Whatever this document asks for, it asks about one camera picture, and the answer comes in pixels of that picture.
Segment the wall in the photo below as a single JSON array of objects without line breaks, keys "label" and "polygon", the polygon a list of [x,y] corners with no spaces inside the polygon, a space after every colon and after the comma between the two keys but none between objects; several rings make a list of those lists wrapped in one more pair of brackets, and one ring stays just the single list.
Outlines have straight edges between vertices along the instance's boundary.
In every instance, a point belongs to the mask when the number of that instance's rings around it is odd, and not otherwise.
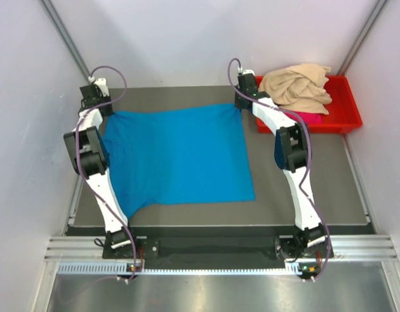
[{"label": "wall", "polygon": [[0,1],[0,311],[29,310],[63,222],[83,83],[37,0]]},{"label": "wall", "polygon": [[400,0],[389,1],[347,77],[364,121],[351,149],[374,220],[400,257]]},{"label": "wall", "polygon": [[337,71],[376,0],[53,2],[90,68],[148,87],[228,85],[233,57],[259,74],[300,62]]}]

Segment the blue cloth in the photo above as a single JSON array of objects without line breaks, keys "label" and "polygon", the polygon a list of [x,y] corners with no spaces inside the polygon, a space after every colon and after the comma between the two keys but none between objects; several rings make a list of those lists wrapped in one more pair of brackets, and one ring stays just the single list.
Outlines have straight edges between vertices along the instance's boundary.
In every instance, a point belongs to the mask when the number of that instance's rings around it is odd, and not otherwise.
[{"label": "blue cloth", "polygon": [[152,203],[255,199],[241,114],[233,104],[116,112],[103,142],[110,180],[127,217]]}]

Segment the metal post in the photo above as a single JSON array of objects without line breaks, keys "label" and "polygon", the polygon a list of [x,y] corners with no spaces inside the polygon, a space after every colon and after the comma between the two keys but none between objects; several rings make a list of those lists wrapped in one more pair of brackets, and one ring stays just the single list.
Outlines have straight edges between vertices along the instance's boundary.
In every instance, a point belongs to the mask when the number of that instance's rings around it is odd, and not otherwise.
[{"label": "metal post", "polygon": [[383,11],[385,5],[387,4],[388,0],[378,0],[375,7],[373,8],[371,14],[369,15],[368,20],[364,24],[361,32],[356,37],[355,42],[351,46],[350,51],[346,55],[340,69],[338,70],[338,75],[345,75],[347,70],[350,67],[353,59],[356,57],[360,47],[362,46],[364,40],[367,38],[370,30],[372,29],[373,25],[376,23],[377,18],[379,17],[380,13]]},{"label": "metal post", "polygon": [[67,31],[62,20],[60,19],[60,16],[58,15],[56,8],[52,4],[51,0],[39,0],[39,1],[43,5],[44,10],[49,15],[51,21],[53,22],[53,25],[55,26],[55,29],[62,37],[64,44],[66,45],[71,56],[75,60],[77,67],[79,67],[81,73],[83,74],[83,77],[87,80],[88,77],[90,76],[90,70],[84,63],[83,58],[79,53],[79,50],[77,49],[75,43],[73,42],[73,40],[69,35],[69,32]]}]

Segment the crumpled towel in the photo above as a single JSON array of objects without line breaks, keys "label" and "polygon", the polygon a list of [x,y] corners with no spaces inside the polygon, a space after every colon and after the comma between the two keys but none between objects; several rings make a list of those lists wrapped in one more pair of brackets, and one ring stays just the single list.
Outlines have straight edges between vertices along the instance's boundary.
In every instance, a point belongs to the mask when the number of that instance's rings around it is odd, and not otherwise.
[{"label": "crumpled towel", "polygon": [[330,67],[317,64],[301,64],[267,73],[259,91],[266,91],[277,105],[295,112],[326,114],[324,104],[331,103],[330,95],[324,90],[329,80],[325,74]]}]

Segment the red plastic container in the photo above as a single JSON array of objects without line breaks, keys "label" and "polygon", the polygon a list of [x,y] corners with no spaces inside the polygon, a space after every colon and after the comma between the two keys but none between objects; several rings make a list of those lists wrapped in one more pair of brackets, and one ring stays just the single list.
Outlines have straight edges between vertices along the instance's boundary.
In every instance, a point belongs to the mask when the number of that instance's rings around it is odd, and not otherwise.
[{"label": "red plastic container", "polygon": [[[344,76],[328,76],[330,79],[324,88],[330,94],[332,102],[325,106],[329,115],[321,115],[321,122],[309,125],[311,133],[349,133],[362,126],[362,119],[358,112],[355,99],[350,90],[349,82]],[[257,76],[258,84],[262,76]],[[260,119],[256,119],[258,132],[271,133]]]}]

